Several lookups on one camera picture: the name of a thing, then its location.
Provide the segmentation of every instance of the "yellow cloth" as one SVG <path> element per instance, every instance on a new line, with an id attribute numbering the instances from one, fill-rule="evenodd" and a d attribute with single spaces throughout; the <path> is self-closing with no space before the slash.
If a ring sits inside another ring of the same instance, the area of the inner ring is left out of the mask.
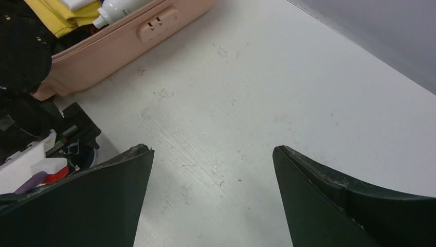
<path id="1" fill-rule="evenodd" d="M 37 14 L 39 19 L 57 38 L 74 29 L 92 24 L 100 15 L 100 1 L 92 2 L 74 12 L 71 12 L 58 0 L 24 0 Z"/>

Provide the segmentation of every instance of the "open suitcase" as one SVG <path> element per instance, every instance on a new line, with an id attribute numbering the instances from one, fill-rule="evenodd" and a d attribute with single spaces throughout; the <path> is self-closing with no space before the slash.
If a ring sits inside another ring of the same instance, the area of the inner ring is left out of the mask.
<path id="1" fill-rule="evenodd" d="M 33 96 L 67 95 L 97 84 L 212 8 L 216 0 L 154 0 L 52 57 Z"/>

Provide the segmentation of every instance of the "black fabric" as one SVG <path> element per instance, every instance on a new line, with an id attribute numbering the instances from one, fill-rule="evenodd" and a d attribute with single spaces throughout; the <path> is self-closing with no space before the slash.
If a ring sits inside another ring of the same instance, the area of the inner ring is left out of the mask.
<path id="1" fill-rule="evenodd" d="M 295 247 L 436 246 L 436 199 L 384 189 L 277 147 L 274 167 Z"/>
<path id="2" fill-rule="evenodd" d="M 0 196 L 0 245 L 133 246 L 154 151 L 114 159 L 24 195 Z"/>

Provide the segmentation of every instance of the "red object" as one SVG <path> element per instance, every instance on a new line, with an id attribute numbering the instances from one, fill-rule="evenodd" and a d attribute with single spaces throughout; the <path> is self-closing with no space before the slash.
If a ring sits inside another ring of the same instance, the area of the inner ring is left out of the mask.
<path id="1" fill-rule="evenodd" d="M 49 174 L 47 178 L 42 182 L 42 184 L 49 184 L 56 181 L 59 181 L 66 177 L 68 175 L 68 166 L 62 168 L 58 173 L 56 174 Z"/>

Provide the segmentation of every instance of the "purple object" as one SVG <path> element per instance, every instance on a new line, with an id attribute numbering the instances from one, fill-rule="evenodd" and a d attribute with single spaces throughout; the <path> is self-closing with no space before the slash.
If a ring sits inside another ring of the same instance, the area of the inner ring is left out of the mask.
<path id="1" fill-rule="evenodd" d="M 15 194 L 24 194 L 29 190 L 37 187 L 41 184 L 46 178 L 48 174 L 45 171 L 40 171 L 37 174 L 33 175 L 29 180 L 27 180 L 22 186 L 20 186 L 14 193 Z"/>

